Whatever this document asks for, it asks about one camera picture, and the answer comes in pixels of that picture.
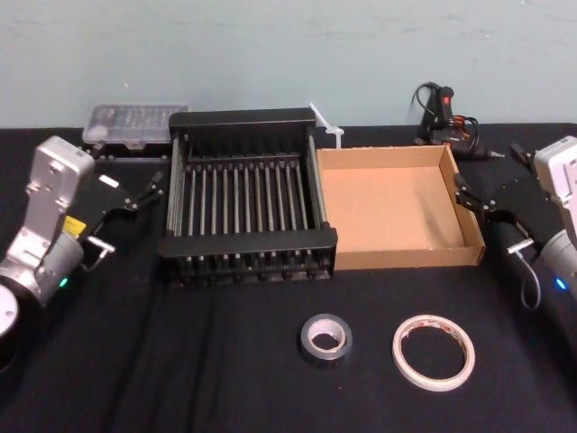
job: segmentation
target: white cable tie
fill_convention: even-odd
[[[325,132],[327,134],[334,135],[334,140],[336,141],[336,148],[341,149],[341,135],[344,134],[344,129],[338,126],[330,125],[323,115],[316,109],[315,104],[312,102],[308,103],[308,106],[315,112],[316,120],[321,123],[321,125],[325,128]]]

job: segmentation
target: black tablecloth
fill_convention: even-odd
[[[406,144],[415,133],[345,131],[345,146]],[[1,251],[22,221],[33,149],[52,134],[80,143],[76,129],[0,131]],[[567,134],[577,125],[481,127],[501,152],[512,141],[535,149]],[[97,166],[132,192],[159,168],[169,165]],[[487,197],[524,174],[511,159],[460,168]],[[112,223],[103,237],[116,253],[92,274],[74,274],[46,309],[42,332],[0,376],[0,431],[577,431],[577,303],[543,270],[536,313],[522,309],[519,281],[492,244],[477,267],[170,290],[155,255],[164,209]],[[345,319],[354,334],[349,362],[332,370],[298,352],[300,327],[320,312]],[[455,391],[418,389],[394,365],[395,329],[423,313],[452,319],[474,343],[472,376]],[[409,341],[424,372],[459,368],[452,341],[426,333]]]

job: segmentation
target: masking tape roll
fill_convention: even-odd
[[[408,364],[403,355],[401,343],[403,338],[408,336],[412,330],[420,327],[436,327],[457,340],[465,357],[464,366],[458,374],[448,379],[432,379],[418,373]],[[447,392],[463,385],[471,375],[475,365],[475,349],[467,333],[451,320],[438,316],[422,315],[409,318],[398,327],[393,337],[393,359],[403,376],[419,388],[433,392]]]

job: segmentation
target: open cardboard tray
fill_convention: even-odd
[[[456,205],[457,165],[444,146],[317,151],[336,270],[475,265],[485,243]]]

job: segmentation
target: black cable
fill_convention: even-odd
[[[423,104],[423,101],[421,101],[421,97],[419,96],[419,92],[421,91],[421,89],[423,88],[428,88],[429,91],[433,91],[434,90],[434,86],[437,86],[435,83],[423,83],[421,84],[417,90],[415,90],[415,93],[413,93],[413,97],[411,98],[411,104],[413,104],[415,102],[415,99],[417,100],[418,104],[420,106],[423,107],[423,109],[425,111],[427,111],[428,113],[434,115],[435,117],[437,117],[436,113],[433,112],[430,108],[428,108],[425,104]]]
[[[473,152],[479,146],[479,122],[474,117],[463,117],[463,119],[469,122],[473,129],[473,139],[469,147],[469,152]]]

